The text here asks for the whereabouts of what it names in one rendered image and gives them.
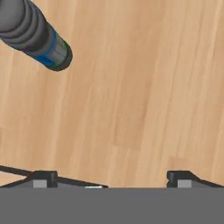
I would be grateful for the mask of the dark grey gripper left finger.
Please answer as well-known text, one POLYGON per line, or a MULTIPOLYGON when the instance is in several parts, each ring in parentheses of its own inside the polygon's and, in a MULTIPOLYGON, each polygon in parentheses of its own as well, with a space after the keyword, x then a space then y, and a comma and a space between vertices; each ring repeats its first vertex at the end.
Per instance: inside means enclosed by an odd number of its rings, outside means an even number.
POLYGON ((57 177, 56 171, 34 171, 27 178, 3 185, 3 188, 55 188, 57 177))

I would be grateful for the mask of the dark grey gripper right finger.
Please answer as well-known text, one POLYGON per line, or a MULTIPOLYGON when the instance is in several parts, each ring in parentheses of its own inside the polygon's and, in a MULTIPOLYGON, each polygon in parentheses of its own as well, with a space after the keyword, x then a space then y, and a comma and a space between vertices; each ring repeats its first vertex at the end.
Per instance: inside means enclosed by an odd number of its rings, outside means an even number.
POLYGON ((224 188, 224 185, 201 179, 190 171, 168 171, 166 177, 167 188, 224 188))

